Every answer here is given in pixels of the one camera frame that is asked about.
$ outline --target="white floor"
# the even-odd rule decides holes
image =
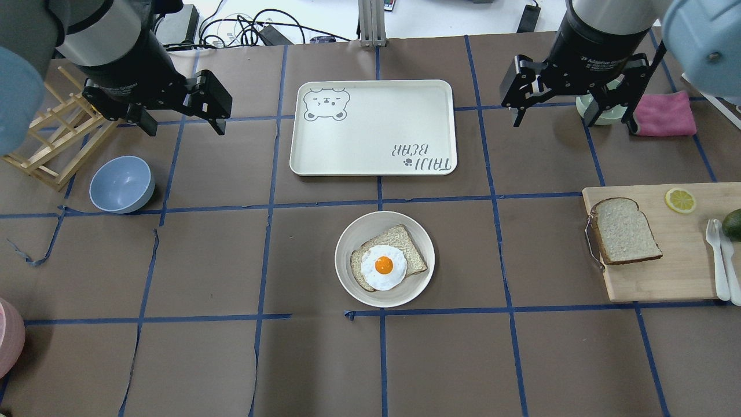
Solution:
[[[214,12],[219,0],[185,0],[194,4],[202,19]],[[386,12],[385,26],[388,38],[424,38],[435,36],[479,35],[485,33],[513,33],[517,31],[522,11],[531,0],[494,0],[475,4],[471,0],[396,0],[393,11]],[[539,0],[540,17],[536,30],[557,30],[566,11],[565,0]],[[324,30],[348,39],[356,39],[358,22],[357,0],[225,0],[215,19],[249,17],[260,10],[283,10],[302,26]],[[260,20],[291,23],[280,13],[263,13]],[[279,27],[293,43],[301,43],[301,33],[293,27]],[[215,24],[207,33],[218,34],[229,40],[228,33],[239,32],[234,22]],[[320,35],[307,31],[306,39]]]

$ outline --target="egg white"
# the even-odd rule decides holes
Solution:
[[[391,272],[382,274],[376,271],[376,260],[386,256],[393,262]],[[372,246],[361,258],[360,270],[365,282],[378,291],[388,291],[399,285],[407,273],[407,259],[401,249],[389,245]]]

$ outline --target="bread crust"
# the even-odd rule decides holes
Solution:
[[[612,260],[610,259],[607,251],[605,250],[605,241],[602,239],[602,233],[599,231],[599,215],[597,214],[597,206],[600,206],[604,204],[605,202],[608,202],[610,200],[630,200],[633,202],[633,204],[636,205],[636,211],[638,211],[643,218],[646,221],[646,226],[648,227],[648,231],[651,233],[651,239],[654,240],[654,245],[659,249],[659,254],[656,256],[650,256],[650,257],[641,257],[637,259],[629,259],[629,260]],[[636,203],[635,200],[627,197],[611,197],[606,198],[594,206],[592,206],[592,209],[589,212],[590,216],[592,217],[591,221],[591,227],[592,230],[594,230],[595,238],[597,239],[597,246],[599,247],[599,252],[602,254],[602,260],[605,261],[608,265],[625,265],[626,263],[636,263],[636,262],[643,262],[646,260],[656,260],[660,259],[662,256],[664,256],[663,252],[661,252],[661,248],[659,248],[659,245],[656,243],[656,238],[654,237],[654,231],[651,230],[651,224],[648,222],[648,218],[646,217],[645,213],[640,210],[640,207],[638,206],[638,203]]]

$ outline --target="cable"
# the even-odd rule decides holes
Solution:
[[[216,16],[216,14],[219,12],[219,9],[222,8],[224,1],[226,0],[219,0],[219,5],[216,6],[216,10],[213,11],[213,14],[211,16],[208,16],[206,19],[203,19],[203,22],[201,22],[201,27],[199,27],[198,29],[198,39],[201,41],[201,43],[203,43],[203,33],[204,33],[203,24],[206,23],[208,19],[211,19],[214,16]]]
[[[263,14],[263,13],[265,13],[265,12],[276,12],[276,13],[282,13],[282,14],[284,14],[284,15],[288,16],[288,17],[289,17],[289,18],[290,18],[291,20],[293,20],[293,21],[294,21],[294,22],[296,23],[296,26],[297,26],[297,27],[298,27],[298,28],[299,28],[299,29],[301,30],[301,43],[303,43],[303,44],[305,44],[305,43],[306,43],[306,34],[304,33],[304,27],[303,27],[303,26],[301,26],[301,24],[299,23],[299,21],[298,21],[298,20],[296,20],[296,18],[295,18],[295,17],[293,17],[293,16],[291,16],[290,14],[288,14],[288,13],[284,12],[283,10],[278,10],[278,9],[263,9],[263,10],[260,10],[259,12],[257,12],[257,14],[255,15],[254,19],[252,19],[252,24],[255,24],[255,22],[257,22],[257,18],[258,18],[258,17],[259,17],[259,16],[261,15],[261,14]]]
[[[325,32],[323,30],[313,29],[312,27],[306,27],[299,23],[298,20],[296,20],[295,17],[293,17],[291,14],[284,12],[283,10],[278,9],[264,9],[260,10],[253,18],[250,19],[249,16],[245,17],[241,13],[232,13],[229,16],[236,16],[235,19],[230,19],[229,16],[224,19],[213,19],[211,20],[222,8],[222,5],[225,3],[226,0],[220,0],[219,5],[216,7],[216,11],[211,15],[208,16],[206,19],[204,19],[201,22],[201,25],[199,27],[199,43],[181,43],[181,44],[170,44],[166,47],[167,50],[172,50],[173,48],[176,48],[177,50],[182,50],[184,48],[195,48],[195,47],[207,47],[211,49],[219,49],[219,48],[231,48],[231,47],[241,47],[241,46],[257,46],[258,42],[262,40],[262,37],[260,36],[260,30],[262,30],[263,27],[269,24],[273,24],[276,26],[288,26],[288,27],[297,27],[301,31],[301,39],[303,43],[306,43],[306,33],[305,30],[310,30],[312,32],[321,33],[322,35],[327,36],[334,36],[337,39],[341,39],[343,41],[350,41],[350,39],[345,38],[343,36],[335,35],[333,33]],[[281,13],[284,16],[287,16],[289,19],[293,20],[294,23],[280,23],[280,22],[264,22],[259,21],[258,18],[260,15],[264,13]],[[223,22],[235,22],[234,29],[239,26],[239,32],[238,33],[228,33],[228,35],[232,36],[230,42],[226,42],[226,40],[219,35],[219,29],[221,27],[221,23]],[[219,26],[216,27],[216,34],[210,34],[205,35],[206,31],[209,27],[211,27],[214,24],[219,24]],[[215,46],[209,44],[207,41],[208,39],[215,39],[216,42],[220,43],[220,46]]]
[[[159,29],[159,24],[162,23],[163,20],[165,20],[165,14],[164,13],[162,13],[159,16],[157,16],[157,19],[154,19],[154,24],[152,26],[153,26],[153,32],[154,32],[155,35],[157,34],[157,29]]]
[[[216,20],[214,20],[214,21],[212,21],[212,22],[209,22],[209,23],[208,23],[208,24],[206,25],[206,27],[205,27],[204,29],[205,29],[205,30],[207,30],[209,26],[211,26],[212,24],[216,24],[216,23],[219,23],[219,22],[220,22],[221,20],[223,20],[224,22],[236,22],[236,19],[216,19]],[[279,23],[279,22],[255,22],[255,24],[259,24],[260,26],[264,26],[264,25],[266,25],[266,24],[275,24],[275,25],[278,25],[278,26],[291,26],[291,27],[296,27],[296,24],[294,24],[294,23]],[[305,30],[309,30],[309,31],[311,31],[311,32],[317,32],[317,33],[321,33],[322,35],[334,36],[335,38],[337,38],[337,39],[341,39],[341,40],[343,40],[343,41],[348,41],[348,42],[349,42],[350,40],[352,40],[352,39],[348,39],[348,38],[345,38],[344,36],[340,36],[340,35],[335,35],[334,33],[329,33],[329,32],[325,32],[325,31],[323,31],[323,30],[319,30],[319,29],[314,29],[314,28],[312,28],[312,27],[308,27],[308,26],[304,26],[304,25],[302,25],[301,27],[303,27],[303,28],[304,28]]]

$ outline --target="lemon slice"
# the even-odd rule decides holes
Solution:
[[[666,192],[664,201],[670,209],[677,213],[690,214],[697,206],[697,201],[691,192],[684,188],[672,188]]]

